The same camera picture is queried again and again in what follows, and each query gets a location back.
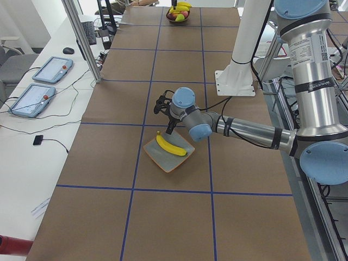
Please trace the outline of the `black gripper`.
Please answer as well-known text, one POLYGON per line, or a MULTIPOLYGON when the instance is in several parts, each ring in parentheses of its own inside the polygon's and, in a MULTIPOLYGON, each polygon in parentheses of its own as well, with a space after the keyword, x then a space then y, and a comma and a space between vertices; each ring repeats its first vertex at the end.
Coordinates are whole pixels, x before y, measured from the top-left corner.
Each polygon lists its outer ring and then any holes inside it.
POLYGON ((176 127, 176 124, 179 123, 179 118, 176 115, 172 115, 171 110, 167 109, 167 116, 169 118, 168 127, 166 129, 166 134, 171 135, 174 128, 176 127))

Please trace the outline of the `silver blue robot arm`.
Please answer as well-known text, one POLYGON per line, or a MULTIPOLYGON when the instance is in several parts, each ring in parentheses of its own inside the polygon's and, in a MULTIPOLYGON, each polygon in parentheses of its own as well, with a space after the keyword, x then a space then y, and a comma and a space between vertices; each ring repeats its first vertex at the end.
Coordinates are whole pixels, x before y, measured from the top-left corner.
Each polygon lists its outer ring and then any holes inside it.
POLYGON ((282 150, 300 161, 307 177, 327 185, 347 181, 347 128, 339 122, 335 79, 328 55, 326 29, 331 24, 328 1, 246 1, 230 64, 216 71, 220 96, 253 94, 249 69, 271 10, 279 35, 289 46, 301 125, 296 130, 260 125, 213 112, 203 113, 194 92, 179 88, 166 105, 171 133, 182 122, 200 141, 212 134, 234 136, 253 145, 282 150))

